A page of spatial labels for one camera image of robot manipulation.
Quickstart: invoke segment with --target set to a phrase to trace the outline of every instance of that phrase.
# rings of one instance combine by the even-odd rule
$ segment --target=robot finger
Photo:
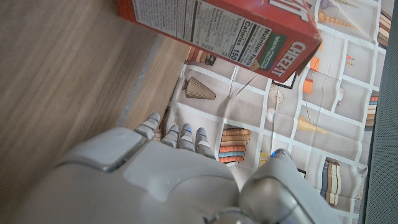
[[[177,143],[177,149],[186,149],[195,152],[195,147],[192,143],[192,127],[190,124],[184,124],[180,132]]]
[[[196,134],[195,141],[195,152],[202,154],[206,157],[216,159],[213,155],[213,151],[210,149],[209,142],[207,140],[206,130],[204,128],[199,128]]]
[[[147,139],[152,139],[157,125],[159,124],[159,120],[160,115],[158,113],[153,113],[135,129],[135,132],[145,136]]]
[[[173,125],[160,142],[175,148],[177,145],[178,131],[179,127],[177,125]]]

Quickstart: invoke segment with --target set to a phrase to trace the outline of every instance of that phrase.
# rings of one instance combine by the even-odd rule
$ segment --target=cheez-it logo
[[[301,20],[308,22],[308,12],[303,0],[269,0],[269,4],[294,13],[300,16]]]
[[[293,64],[293,62],[305,50],[305,44],[301,42],[294,42],[284,54],[278,64],[272,69],[271,73],[281,77],[286,70]]]

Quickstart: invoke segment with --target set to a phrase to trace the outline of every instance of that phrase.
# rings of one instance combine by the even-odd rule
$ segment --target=red cardboard box
[[[116,0],[121,17],[278,82],[322,42],[305,0]]]

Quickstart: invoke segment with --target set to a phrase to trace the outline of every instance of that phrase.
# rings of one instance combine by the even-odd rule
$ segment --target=nutrition facts label
[[[133,0],[137,22],[251,67],[272,29],[201,0]]]

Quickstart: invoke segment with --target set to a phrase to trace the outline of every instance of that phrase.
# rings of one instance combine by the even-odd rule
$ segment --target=wooden surface
[[[0,222],[54,160],[118,125],[140,75],[122,125],[164,112],[189,47],[159,35],[148,60],[156,38],[113,0],[0,2]]]

